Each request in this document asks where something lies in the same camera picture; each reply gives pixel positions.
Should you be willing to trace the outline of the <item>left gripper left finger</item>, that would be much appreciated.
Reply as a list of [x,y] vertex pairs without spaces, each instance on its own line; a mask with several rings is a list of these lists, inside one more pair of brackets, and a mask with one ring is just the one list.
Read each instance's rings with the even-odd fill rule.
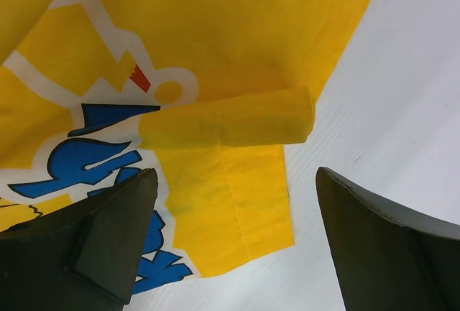
[[154,169],[1,232],[2,310],[122,310],[157,198]]

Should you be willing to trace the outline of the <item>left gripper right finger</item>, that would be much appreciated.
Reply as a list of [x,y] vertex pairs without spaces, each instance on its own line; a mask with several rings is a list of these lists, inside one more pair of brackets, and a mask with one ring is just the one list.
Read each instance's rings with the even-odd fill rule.
[[459,225],[316,173],[321,216],[347,310],[458,310]]

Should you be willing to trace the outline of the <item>yellow Pikachu placemat cloth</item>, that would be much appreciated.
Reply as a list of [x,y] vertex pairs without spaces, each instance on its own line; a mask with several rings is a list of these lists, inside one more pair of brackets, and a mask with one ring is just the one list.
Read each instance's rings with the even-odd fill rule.
[[134,292],[295,244],[284,148],[371,0],[1,0],[1,228],[153,168]]

